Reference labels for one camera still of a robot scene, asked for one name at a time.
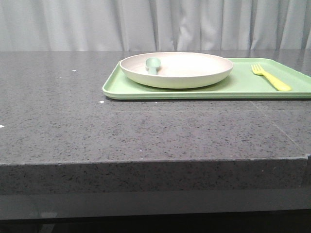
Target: spoon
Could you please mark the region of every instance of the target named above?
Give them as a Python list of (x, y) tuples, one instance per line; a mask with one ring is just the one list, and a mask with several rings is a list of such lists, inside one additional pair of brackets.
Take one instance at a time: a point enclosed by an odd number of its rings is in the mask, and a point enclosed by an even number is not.
[(161, 61), (158, 58), (150, 57), (146, 60), (146, 68), (148, 74), (156, 74), (157, 69), (161, 66)]

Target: yellow fork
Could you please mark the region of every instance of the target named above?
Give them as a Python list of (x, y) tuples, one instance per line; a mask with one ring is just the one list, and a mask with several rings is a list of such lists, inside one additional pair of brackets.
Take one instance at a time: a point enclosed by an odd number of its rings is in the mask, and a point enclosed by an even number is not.
[(254, 74), (263, 75), (278, 91), (290, 91), (292, 88), (278, 79), (276, 76), (265, 71), (259, 64), (252, 65), (252, 71)]

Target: white curtain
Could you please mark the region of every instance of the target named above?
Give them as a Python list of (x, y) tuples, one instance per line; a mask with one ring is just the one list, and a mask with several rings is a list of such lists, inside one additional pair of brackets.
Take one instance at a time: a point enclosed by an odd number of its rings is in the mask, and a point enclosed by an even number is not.
[(0, 51), (311, 49), (311, 0), (0, 0)]

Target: plastic tray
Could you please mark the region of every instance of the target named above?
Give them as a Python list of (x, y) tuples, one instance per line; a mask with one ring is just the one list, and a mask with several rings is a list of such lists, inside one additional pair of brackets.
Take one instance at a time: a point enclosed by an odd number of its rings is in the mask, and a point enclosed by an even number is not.
[[(169, 99), (309, 99), (311, 77), (265, 58), (229, 58), (234, 67), (219, 83), (193, 89), (163, 89), (138, 84), (125, 76), (119, 64), (103, 85), (106, 96), (116, 100)], [(277, 91), (263, 77), (253, 74), (251, 64), (262, 67), (292, 87)]]

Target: white plate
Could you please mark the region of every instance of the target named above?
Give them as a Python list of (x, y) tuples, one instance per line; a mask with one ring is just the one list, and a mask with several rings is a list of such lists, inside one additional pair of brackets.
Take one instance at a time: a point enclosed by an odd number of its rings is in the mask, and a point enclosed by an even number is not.
[[(150, 57), (161, 60), (157, 75), (148, 74), (145, 62)], [(160, 88), (196, 88), (223, 80), (233, 63), (223, 57), (195, 52), (154, 52), (131, 56), (120, 62), (131, 80)]]

